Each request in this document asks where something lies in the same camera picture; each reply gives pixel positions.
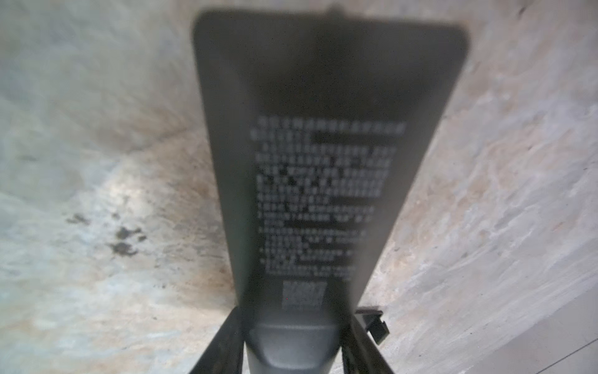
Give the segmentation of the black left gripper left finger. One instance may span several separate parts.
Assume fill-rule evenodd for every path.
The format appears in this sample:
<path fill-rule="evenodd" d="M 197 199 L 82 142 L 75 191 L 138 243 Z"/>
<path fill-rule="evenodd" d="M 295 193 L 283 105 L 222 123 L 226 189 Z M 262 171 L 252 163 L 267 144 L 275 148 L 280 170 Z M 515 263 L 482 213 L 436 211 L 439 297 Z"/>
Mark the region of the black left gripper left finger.
<path fill-rule="evenodd" d="M 235 307 L 189 373 L 242 373 L 244 353 L 242 334 L 241 312 L 238 307 Z"/>

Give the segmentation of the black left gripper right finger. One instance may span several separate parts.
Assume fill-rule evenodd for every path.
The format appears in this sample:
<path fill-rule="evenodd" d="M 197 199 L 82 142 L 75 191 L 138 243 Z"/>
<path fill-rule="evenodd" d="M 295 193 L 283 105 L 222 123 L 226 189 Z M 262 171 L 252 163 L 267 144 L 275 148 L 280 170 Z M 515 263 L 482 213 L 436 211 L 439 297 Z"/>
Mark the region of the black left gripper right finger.
<path fill-rule="evenodd" d="M 378 350 L 378 345 L 359 324 L 355 315 L 343 333 L 341 351 L 344 373 L 394 374 Z"/>

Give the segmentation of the black remote control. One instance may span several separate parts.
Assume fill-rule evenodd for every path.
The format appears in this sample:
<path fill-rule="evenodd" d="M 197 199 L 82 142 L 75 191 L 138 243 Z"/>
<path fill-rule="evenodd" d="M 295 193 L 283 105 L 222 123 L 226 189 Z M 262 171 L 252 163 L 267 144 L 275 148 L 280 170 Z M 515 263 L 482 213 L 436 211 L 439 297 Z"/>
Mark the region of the black remote control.
<path fill-rule="evenodd" d="M 327 373 L 470 47 L 455 23 L 209 9 L 192 29 L 253 373 Z"/>

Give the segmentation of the black battery cover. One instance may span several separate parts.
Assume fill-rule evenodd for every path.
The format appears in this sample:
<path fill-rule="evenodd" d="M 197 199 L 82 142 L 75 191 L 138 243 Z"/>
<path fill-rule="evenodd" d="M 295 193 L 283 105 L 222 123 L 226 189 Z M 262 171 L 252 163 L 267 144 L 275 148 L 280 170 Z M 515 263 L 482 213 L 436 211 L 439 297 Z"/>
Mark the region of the black battery cover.
<path fill-rule="evenodd" d="M 355 316 L 373 339 L 373 341 L 380 345 L 389 336 L 389 327 L 386 322 L 382 320 L 383 311 L 373 308 L 358 309 Z"/>

